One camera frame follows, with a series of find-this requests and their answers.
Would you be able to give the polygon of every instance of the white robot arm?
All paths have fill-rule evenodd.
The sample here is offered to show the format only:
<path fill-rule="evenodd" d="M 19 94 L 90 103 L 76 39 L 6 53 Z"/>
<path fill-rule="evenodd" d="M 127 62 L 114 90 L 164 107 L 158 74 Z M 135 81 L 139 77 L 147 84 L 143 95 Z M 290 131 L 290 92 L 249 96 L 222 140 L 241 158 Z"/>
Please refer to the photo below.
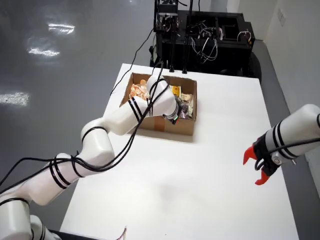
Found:
<path fill-rule="evenodd" d="M 147 90 L 155 99 L 153 109 L 146 112 L 146 117 L 162 116 L 175 124 L 178 118 L 179 105 L 175 96 L 168 89 L 168 84 L 161 76 L 157 83 L 158 76 L 152 75 L 147 81 Z M 93 166 L 104 166 L 115 158 L 115 153 L 110 143 L 108 133 L 113 132 L 117 135 L 124 135 L 133 129 L 148 108 L 148 102 L 140 97 L 133 97 L 122 105 L 111 115 L 95 119 L 87 123 L 81 131 L 82 151 L 77 158 Z M 60 153 L 57 159 L 70 159 L 71 156 Z M 60 164 L 50 163 L 50 167 L 40 174 L 19 186 L 9 189 L 0 195 L 0 202 L 8 196 L 24 198 L 34 201 L 38 205 L 47 205 L 55 199 L 64 189 L 81 177 L 96 174 L 87 168 L 72 162 Z"/>
<path fill-rule="evenodd" d="M 298 156 L 320 146 L 320 108 L 307 104 L 259 137 L 243 156 L 243 164 L 255 159 L 255 170 L 261 168 L 264 184 L 281 164 L 293 162 Z"/>
<path fill-rule="evenodd" d="M 77 179 L 115 166 L 117 163 L 111 166 L 115 161 L 115 153 L 108 137 L 109 132 L 123 135 L 135 126 L 138 127 L 145 117 L 165 116 L 172 124 L 177 122 L 181 107 L 165 79 L 152 75 L 146 87 L 151 96 L 148 101 L 133 97 L 111 115 L 95 119 L 83 127 L 82 151 L 76 158 L 86 164 L 78 164 L 71 161 L 75 157 L 60 153 L 41 173 L 0 192 L 0 240 L 29 240 L 33 236 L 54 240 L 55 236 L 39 218 L 30 218 L 28 205 L 31 201 L 47 205 Z"/>

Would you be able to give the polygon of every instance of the snack package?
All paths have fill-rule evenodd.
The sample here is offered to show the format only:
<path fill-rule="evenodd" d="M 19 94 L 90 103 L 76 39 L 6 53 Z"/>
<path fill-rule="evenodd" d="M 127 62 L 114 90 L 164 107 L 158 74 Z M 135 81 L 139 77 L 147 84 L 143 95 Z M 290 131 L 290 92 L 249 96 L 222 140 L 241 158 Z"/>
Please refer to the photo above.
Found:
<path fill-rule="evenodd" d="M 192 113 L 194 111 L 194 96 L 192 94 L 181 93 L 181 98 L 175 96 L 175 99 L 182 107 L 179 117 L 181 119 L 192 119 Z"/>
<path fill-rule="evenodd" d="M 142 79 L 140 81 L 140 84 L 132 84 L 129 98 L 131 99 L 132 97 L 136 96 L 142 98 L 143 100 L 147 100 L 147 98 L 150 97 L 149 92 L 147 90 L 146 80 Z"/>
<path fill-rule="evenodd" d="M 181 98 L 181 86 L 172 86 L 170 85 L 170 90 L 172 91 L 173 95 Z"/>

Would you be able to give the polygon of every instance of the black stand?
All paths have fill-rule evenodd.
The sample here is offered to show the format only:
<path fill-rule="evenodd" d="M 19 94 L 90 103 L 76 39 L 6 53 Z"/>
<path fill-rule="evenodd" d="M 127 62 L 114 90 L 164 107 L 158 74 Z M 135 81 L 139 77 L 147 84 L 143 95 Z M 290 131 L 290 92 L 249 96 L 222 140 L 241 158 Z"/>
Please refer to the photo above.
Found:
<path fill-rule="evenodd" d="M 190 0 L 189 18 L 188 18 L 188 20 L 186 22 L 186 26 L 185 26 L 184 44 L 183 44 L 183 69 L 182 69 L 183 74 L 187 74 L 187 64 L 188 64 L 189 51 L 190 51 L 188 28 L 189 28 L 190 22 L 191 22 L 193 4 L 194 4 L 194 0 Z"/>
<path fill-rule="evenodd" d="M 172 23 L 172 31 L 171 31 L 171 47 L 170 47 L 170 73 L 175 71 L 174 68 L 174 60 L 175 60 L 175 51 L 176 51 L 176 40 L 177 40 L 177 17 L 174 16 Z"/>

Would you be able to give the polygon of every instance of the table surface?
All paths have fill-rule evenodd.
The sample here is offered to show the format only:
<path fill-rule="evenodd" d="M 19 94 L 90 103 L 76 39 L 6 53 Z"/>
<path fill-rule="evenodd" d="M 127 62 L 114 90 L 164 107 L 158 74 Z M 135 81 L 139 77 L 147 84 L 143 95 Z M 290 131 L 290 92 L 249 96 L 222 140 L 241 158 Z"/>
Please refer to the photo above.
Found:
<path fill-rule="evenodd" d="M 129 68 L 122 65 L 117 82 Z M 193 136 L 139 130 L 121 164 L 78 181 L 60 231 L 106 240 L 117 239 L 125 226 L 127 240 L 299 239 L 281 168 L 257 186 L 254 160 L 243 166 L 244 151 L 271 127 L 259 80 L 162 74 L 197 81 Z M 119 108 L 129 77 L 105 115 Z M 129 137 L 109 133 L 116 154 Z"/>

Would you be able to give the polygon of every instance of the cardboard box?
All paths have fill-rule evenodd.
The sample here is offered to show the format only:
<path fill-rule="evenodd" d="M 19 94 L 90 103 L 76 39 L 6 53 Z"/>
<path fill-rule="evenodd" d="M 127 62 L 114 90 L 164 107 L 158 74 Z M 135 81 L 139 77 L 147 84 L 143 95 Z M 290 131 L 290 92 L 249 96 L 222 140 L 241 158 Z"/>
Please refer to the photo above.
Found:
<path fill-rule="evenodd" d="M 126 86 L 126 90 L 120 106 L 122 106 L 129 100 L 132 84 L 139 84 L 140 80 L 142 79 L 148 81 L 149 77 L 150 75 L 148 74 L 132 73 L 128 85 Z M 181 86 L 182 93 L 193 95 L 192 119 L 179 118 L 178 122 L 173 125 L 170 121 L 164 119 L 162 116 L 146 117 L 140 125 L 140 128 L 192 136 L 194 133 L 194 127 L 197 118 L 197 82 L 188 78 L 176 76 L 164 75 L 163 77 L 168 82 L 168 84 L 173 86 Z"/>

